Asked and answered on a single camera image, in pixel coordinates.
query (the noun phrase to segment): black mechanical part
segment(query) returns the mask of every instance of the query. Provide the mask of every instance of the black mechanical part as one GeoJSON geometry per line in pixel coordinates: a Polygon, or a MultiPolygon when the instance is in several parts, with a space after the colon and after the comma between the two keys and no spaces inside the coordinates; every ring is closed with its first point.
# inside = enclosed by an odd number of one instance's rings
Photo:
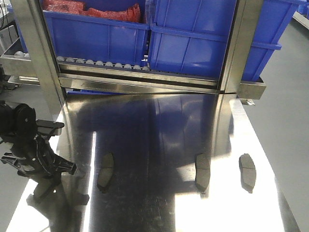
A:
{"type": "Polygon", "coordinates": [[[201,193],[205,193],[211,178],[210,164],[205,154],[197,156],[195,167],[197,172],[195,177],[196,187],[201,193]]]}
{"type": "Polygon", "coordinates": [[[97,187],[102,193],[106,193],[114,172],[114,157],[112,153],[103,156],[102,166],[98,175],[97,187]]]}
{"type": "Polygon", "coordinates": [[[253,193],[256,181],[256,169],[249,154],[243,154],[239,158],[241,186],[249,193],[253,193]]]}
{"type": "Polygon", "coordinates": [[[4,154],[2,163],[38,183],[47,179],[49,186],[58,185],[62,172],[74,174],[76,170],[76,164],[56,155],[48,142],[62,127],[63,123],[36,120],[35,110],[26,104],[0,101],[0,137],[12,145],[12,153],[4,154]]]}

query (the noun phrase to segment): red plastic bag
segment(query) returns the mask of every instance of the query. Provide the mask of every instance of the red plastic bag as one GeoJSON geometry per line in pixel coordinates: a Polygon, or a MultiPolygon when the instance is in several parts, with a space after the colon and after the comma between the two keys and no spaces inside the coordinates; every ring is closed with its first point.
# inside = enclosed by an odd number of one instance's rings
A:
{"type": "Polygon", "coordinates": [[[129,7],[126,11],[99,11],[94,8],[89,8],[86,12],[80,11],[80,14],[134,23],[140,22],[140,6],[138,3],[129,7]]]}
{"type": "Polygon", "coordinates": [[[78,11],[83,11],[86,8],[86,3],[83,1],[73,1],[73,0],[44,0],[43,9],[47,10],[48,7],[57,8],[55,6],[68,6],[70,9],[78,11]]]}

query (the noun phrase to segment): stainless steel table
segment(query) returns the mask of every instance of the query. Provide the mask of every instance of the stainless steel table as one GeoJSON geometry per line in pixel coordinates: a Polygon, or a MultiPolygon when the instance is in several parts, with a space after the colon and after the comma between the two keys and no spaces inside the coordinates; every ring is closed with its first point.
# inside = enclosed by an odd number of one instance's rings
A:
{"type": "Polygon", "coordinates": [[[78,171],[40,204],[30,180],[7,232],[299,231],[235,95],[69,95],[58,120],[66,127],[51,145],[78,171]],[[101,193],[109,153],[115,170],[101,193]],[[241,184],[243,154],[256,168],[252,193],[241,184]],[[198,156],[210,164],[204,193],[198,156]]]}

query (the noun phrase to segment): metal shelf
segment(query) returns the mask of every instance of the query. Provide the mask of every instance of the metal shelf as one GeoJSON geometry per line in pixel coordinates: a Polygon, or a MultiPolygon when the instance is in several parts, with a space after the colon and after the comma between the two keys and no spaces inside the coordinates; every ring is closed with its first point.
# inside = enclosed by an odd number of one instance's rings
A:
{"type": "MultiPolygon", "coordinates": [[[[11,83],[39,85],[30,58],[14,56],[22,50],[20,40],[0,57],[11,83]]],[[[64,88],[78,88],[121,93],[218,93],[218,81],[179,73],[128,70],[106,66],[59,62],[59,82],[64,88]]],[[[245,99],[261,98],[266,85],[260,82],[241,82],[238,95],[245,99]]]]}
{"type": "Polygon", "coordinates": [[[295,19],[297,22],[299,22],[301,25],[303,25],[309,30],[309,19],[304,17],[302,14],[300,14],[299,12],[295,12],[295,14],[293,15],[293,19],[295,19]]]}

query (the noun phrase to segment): metal surface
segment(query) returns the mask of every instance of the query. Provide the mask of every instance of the metal surface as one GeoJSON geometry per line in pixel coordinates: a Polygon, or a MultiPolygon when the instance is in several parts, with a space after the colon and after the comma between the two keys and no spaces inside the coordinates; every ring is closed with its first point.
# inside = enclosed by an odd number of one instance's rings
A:
{"type": "Polygon", "coordinates": [[[18,35],[14,25],[0,30],[0,54],[3,54],[17,39],[18,35]]]}
{"type": "Polygon", "coordinates": [[[117,79],[127,80],[132,78],[139,81],[147,82],[156,82],[164,81],[171,83],[181,83],[181,84],[192,84],[192,85],[204,85],[210,87],[216,87],[218,81],[215,79],[208,78],[203,80],[194,75],[184,75],[180,73],[171,73],[171,72],[158,72],[158,71],[139,71],[139,70],[128,70],[122,68],[113,68],[113,67],[98,67],[98,65],[87,65],[87,64],[78,64],[78,63],[68,63],[68,62],[59,62],[60,72],[61,73],[80,73],[80,75],[97,75],[102,77],[113,77],[117,79]]]}
{"type": "Polygon", "coordinates": [[[115,93],[218,93],[215,89],[188,87],[142,81],[60,74],[60,84],[65,88],[89,89],[115,93]]]}
{"type": "Polygon", "coordinates": [[[36,77],[26,77],[26,76],[11,76],[8,82],[14,84],[25,84],[34,86],[40,85],[40,82],[36,77]]]}
{"type": "Polygon", "coordinates": [[[50,143],[78,171],[41,204],[29,181],[7,232],[299,231],[234,95],[69,95],[58,120],[66,127],[50,143]],[[103,194],[97,177],[110,153],[115,171],[103,194]],[[241,185],[243,154],[256,168],[252,194],[241,185]],[[210,164],[204,194],[198,155],[210,164]]]}
{"type": "Polygon", "coordinates": [[[237,93],[264,0],[238,0],[219,89],[237,93]]]}
{"type": "Polygon", "coordinates": [[[264,82],[242,81],[237,95],[240,98],[259,100],[266,89],[264,82]]]}
{"type": "Polygon", "coordinates": [[[11,0],[15,17],[27,44],[34,71],[53,117],[60,112],[65,91],[61,88],[55,52],[39,0],[11,0]]]}
{"type": "Polygon", "coordinates": [[[296,11],[293,15],[293,19],[295,19],[297,22],[299,22],[301,25],[303,25],[309,30],[309,19],[307,19],[305,16],[301,15],[299,12],[296,11]]]}

